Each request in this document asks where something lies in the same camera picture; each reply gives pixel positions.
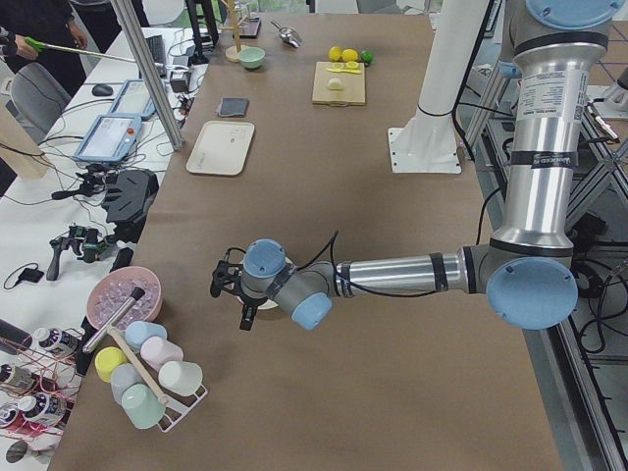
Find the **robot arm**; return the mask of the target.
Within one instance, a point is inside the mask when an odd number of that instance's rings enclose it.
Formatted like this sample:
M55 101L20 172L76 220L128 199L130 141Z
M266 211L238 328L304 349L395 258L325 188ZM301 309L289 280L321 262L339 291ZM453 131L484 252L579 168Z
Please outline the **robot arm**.
M591 67L607 49L618 1L518 1L503 32L501 55L521 71L505 208L486 244L450 254L363 262L287 261L262 238L240 263L218 262L209 288L242 303L249 330L257 309L276 303L306 330L317 327L333 298L369 293L423 297L450 289L482 293L506 322L542 330L565 320L578 300L565 233L568 196L578 164Z

